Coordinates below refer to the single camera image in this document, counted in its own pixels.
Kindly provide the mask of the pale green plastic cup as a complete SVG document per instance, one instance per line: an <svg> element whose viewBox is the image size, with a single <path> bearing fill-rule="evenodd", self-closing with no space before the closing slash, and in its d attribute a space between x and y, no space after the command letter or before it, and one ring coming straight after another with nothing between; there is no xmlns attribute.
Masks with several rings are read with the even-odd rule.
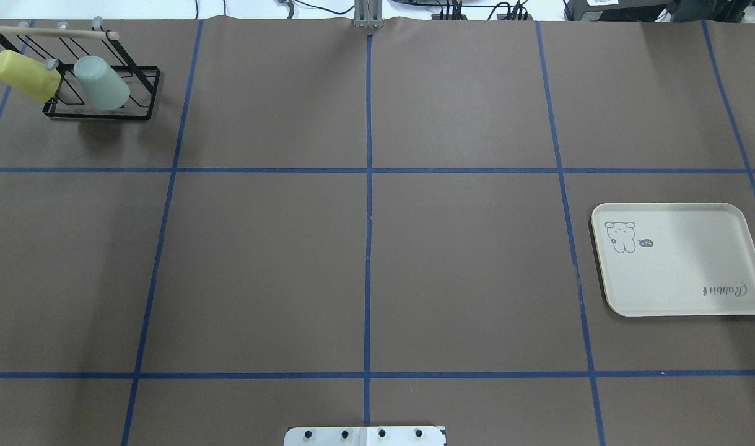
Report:
<svg viewBox="0 0 755 446"><path fill-rule="evenodd" d="M98 110L122 107L130 98L130 88L117 72L99 56L84 56L74 63L72 73L78 84Z"/></svg>

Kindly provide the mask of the black orange connector box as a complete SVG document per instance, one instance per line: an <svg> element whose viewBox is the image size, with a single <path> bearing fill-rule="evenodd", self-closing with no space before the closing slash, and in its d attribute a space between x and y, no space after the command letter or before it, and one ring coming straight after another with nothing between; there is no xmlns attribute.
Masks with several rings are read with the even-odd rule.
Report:
<svg viewBox="0 0 755 446"><path fill-rule="evenodd" d="M435 4L439 7L439 12L432 14L432 20L446 20L446 22L467 20L464 13L464 1L435 1Z"/></svg>

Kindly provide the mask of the black device box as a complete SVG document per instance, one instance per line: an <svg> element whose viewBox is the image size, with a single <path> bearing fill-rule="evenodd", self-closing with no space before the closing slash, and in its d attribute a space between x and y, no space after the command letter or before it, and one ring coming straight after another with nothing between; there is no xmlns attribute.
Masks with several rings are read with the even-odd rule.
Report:
<svg viewBox="0 0 755 446"><path fill-rule="evenodd" d="M564 1L570 22L655 22L669 1Z"/></svg>

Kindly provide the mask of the white metal base plate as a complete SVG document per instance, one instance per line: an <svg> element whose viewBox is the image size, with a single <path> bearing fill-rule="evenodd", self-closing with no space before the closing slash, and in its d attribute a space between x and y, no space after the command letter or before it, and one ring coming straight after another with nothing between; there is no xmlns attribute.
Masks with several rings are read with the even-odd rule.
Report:
<svg viewBox="0 0 755 446"><path fill-rule="evenodd" d="M287 430L284 445L446 445L437 426L297 427Z"/></svg>

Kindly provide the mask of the aluminium frame post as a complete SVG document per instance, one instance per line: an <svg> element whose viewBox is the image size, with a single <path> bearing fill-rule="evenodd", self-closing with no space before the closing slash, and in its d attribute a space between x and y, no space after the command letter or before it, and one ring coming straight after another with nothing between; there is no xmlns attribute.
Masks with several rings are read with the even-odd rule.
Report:
<svg viewBox="0 0 755 446"><path fill-rule="evenodd" d="M355 0L354 27L358 29L378 29L383 27L383 1Z"/></svg>

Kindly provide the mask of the beige rabbit serving tray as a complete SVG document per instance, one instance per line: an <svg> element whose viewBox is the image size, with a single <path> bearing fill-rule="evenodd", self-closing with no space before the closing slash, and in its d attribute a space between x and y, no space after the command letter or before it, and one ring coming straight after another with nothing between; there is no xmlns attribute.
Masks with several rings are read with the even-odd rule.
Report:
<svg viewBox="0 0 755 446"><path fill-rule="evenodd" d="M755 315L755 246L736 206L604 203L591 227L604 299L618 315Z"/></svg>

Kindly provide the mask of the yellow plastic cup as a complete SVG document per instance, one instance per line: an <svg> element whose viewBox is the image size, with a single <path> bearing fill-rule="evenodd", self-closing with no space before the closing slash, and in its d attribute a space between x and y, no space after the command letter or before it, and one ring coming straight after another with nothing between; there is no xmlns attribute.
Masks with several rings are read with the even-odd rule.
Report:
<svg viewBox="0 0 755 446"><path fill-rule="evenodd" d="M53 98L62 82L60 73L10 49L0 52L0 80L26 97L44 104Z"/></svg>

